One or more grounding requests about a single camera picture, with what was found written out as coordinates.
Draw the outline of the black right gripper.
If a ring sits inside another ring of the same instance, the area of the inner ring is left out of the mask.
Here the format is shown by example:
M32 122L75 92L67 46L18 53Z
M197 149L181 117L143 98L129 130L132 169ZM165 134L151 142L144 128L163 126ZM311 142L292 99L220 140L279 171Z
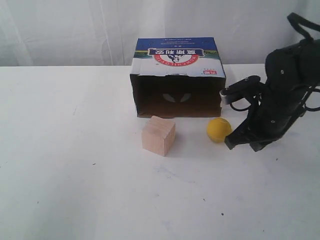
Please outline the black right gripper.
M255 152L262 150L281 138L300 117L303 97L303 92L265 93L250 123L244 120L225 137L225 145L229 150L244 144Z

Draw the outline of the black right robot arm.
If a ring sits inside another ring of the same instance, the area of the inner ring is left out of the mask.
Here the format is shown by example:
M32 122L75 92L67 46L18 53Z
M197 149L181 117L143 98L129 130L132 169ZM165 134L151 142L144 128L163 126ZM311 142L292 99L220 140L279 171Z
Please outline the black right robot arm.
M224 142L231 150L248 144L255 151L279 140L306 112L312 93L320 91L320 41L302 40L276 49L265 60L266 81L258 75L248 76L220 91L221 101L232 106L245 99L246 119Z

